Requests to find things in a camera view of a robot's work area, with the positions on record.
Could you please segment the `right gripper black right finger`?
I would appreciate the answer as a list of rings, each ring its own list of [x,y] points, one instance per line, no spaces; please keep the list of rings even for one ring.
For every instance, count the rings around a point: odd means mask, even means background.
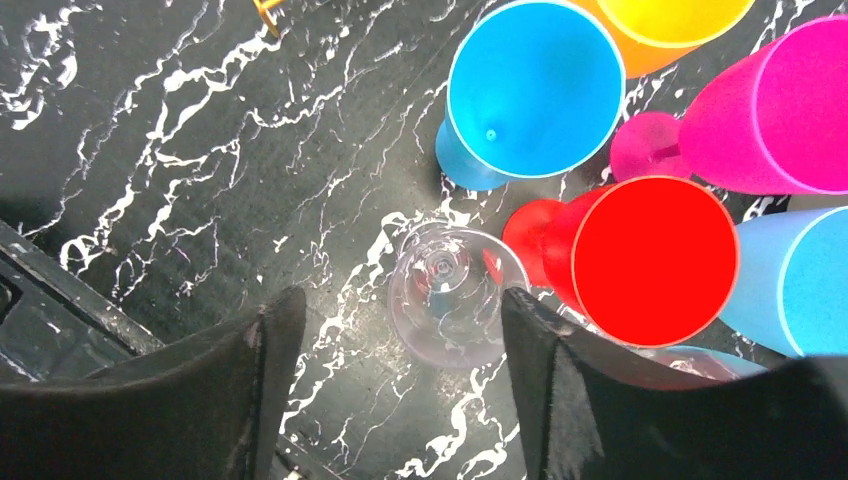
[[[843,479],[847,360],[810,356],[729,382],[593,334],[527,291],[501,319],[531,479]]]

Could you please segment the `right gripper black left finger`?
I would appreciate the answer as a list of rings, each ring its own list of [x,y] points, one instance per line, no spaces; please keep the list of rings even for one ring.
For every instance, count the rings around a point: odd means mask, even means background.
[[[5,479],[267,479],[306,295],[79,380],[1,387]]]

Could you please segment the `red wine glass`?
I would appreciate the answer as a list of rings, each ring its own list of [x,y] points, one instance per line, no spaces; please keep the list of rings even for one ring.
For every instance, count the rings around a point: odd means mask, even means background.
[[[646,176],[569,202],[516,210],[503,241],[532,285],[629,346],[658,348],[704,330],[726,305],[739,272],[739,239],[708,189]]]

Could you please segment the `clear wine glass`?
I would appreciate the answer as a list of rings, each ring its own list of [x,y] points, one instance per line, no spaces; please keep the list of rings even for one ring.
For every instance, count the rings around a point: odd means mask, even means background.
[[[512,287],[529,289],[529,278],[500,239],[444,220],[421,222],[401,243],[388,318],[419,360],[476,368],[505,353],[500,309]]]
[[[635,353],[675,370],[720,382],[739,380],[767,371],[766,367],[741,357],[695,346],[637,349]]]

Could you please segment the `light blue wine glass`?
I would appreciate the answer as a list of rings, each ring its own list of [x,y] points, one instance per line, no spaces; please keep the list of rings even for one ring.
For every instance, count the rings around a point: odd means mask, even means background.
[[[787,357],[847,353],[847,208],[737,226],[739,273],[719,319]]]

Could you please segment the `teal blue wine glass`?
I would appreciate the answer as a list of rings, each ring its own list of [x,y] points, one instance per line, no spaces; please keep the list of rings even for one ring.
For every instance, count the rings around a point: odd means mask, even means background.
[[[610,33],[568,1],[514,1],[460,43],[448,75],[435,156],[473,191],[560,175],[590,159],[626,93]]]

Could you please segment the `magenta wine glass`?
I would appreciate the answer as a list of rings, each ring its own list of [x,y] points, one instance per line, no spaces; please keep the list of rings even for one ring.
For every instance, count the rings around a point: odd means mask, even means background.
[[[847,17],[809,21],[713,79],[682,118],[643,112],[616,132],[618,182],[693,175],[753,195],[847,192]]]

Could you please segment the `yellow wine glass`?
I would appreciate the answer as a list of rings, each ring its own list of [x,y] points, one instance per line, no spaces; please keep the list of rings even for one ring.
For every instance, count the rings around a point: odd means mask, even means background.
[[[628,79],[653,73],[723,35],[753,0],[575,0],[610,33]]]

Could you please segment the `gold wire glass rack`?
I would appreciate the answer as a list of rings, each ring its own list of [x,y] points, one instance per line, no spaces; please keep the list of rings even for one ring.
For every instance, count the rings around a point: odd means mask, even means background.
[[[263,21],[269,32],[277,39],[280,38],[280,32],[275,21],[270,16],[270,11],[282,4],[284,0],[254,0],[254,6],[260,19]]]

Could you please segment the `clear wine glass front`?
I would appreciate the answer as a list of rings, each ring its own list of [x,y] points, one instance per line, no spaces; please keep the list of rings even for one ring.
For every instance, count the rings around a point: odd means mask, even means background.
[[[766,367],[741,357],[695,346],[637,349],[635,353],[675,370],[720,382],[739,380],[767,371]]]

